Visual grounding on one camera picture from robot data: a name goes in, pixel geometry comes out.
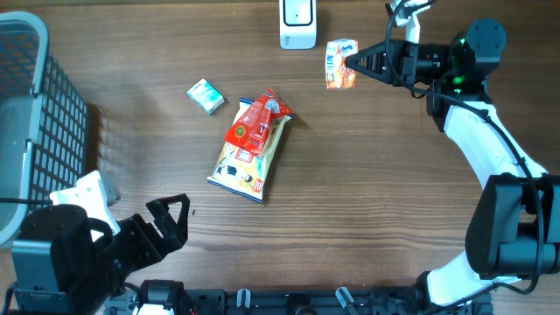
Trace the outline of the teal tissue pack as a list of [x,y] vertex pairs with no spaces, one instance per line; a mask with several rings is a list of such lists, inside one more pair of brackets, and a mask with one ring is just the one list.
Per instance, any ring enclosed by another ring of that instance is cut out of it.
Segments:
[[201,79],[188,91],[189,97],[198,104],[208,115],[211,115],[225,102],[223,95],[206,79]]

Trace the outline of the orange small box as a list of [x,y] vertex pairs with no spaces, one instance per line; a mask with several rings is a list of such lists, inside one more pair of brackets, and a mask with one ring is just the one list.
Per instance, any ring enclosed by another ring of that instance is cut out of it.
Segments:
[[346,59],[359,51],[358,42],[350,38],[329,41],[325,49],[325,84],[327,89],[349,89],[355,86],[357,72],[346,65]]

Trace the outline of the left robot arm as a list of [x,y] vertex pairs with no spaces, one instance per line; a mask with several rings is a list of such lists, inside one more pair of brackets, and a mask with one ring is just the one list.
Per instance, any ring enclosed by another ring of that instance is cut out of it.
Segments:
[[61,204],[26,217],[11,255],[16,282],[6,298],[16,314],[94,314],[121,292],[128,276],[161,262],[187,239],[185,194],[147,203],[154,221],[136,213],[114,234],[81,206]]

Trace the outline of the cream snack bag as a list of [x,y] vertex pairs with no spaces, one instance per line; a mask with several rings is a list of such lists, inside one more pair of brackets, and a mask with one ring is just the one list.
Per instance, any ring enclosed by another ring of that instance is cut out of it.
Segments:
[[[240,110],[234,122],[252,102],[250,99],[240,99]],[[291,118],[285,116],[272,120],[271,133],[261,155],[253,156],[248,151],[225,142],[213,173],[207,178],[207,181],[261,202],[268,171],[280,142],[284,125]]]

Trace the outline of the red snack packet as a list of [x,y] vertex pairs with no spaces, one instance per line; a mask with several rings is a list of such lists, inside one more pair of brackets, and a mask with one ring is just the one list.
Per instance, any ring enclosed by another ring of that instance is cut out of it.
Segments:
[[285,116],[292,117],[293,111],[269,88],[234,121],[224,141],[253,156],[261,155],[270,137],[272,120]]

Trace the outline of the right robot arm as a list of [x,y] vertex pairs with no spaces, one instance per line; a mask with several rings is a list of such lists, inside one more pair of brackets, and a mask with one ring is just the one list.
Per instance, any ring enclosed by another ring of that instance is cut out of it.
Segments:
[[488,76],[506,43],[503,26],[485,18],[447,45],[387,39],[345,60],[395,87],[425,84],[427,113],[460,148],[482,188],[464,252],[420,278],[427,311],[559,271],[559,179],[524,152],[488,94]]

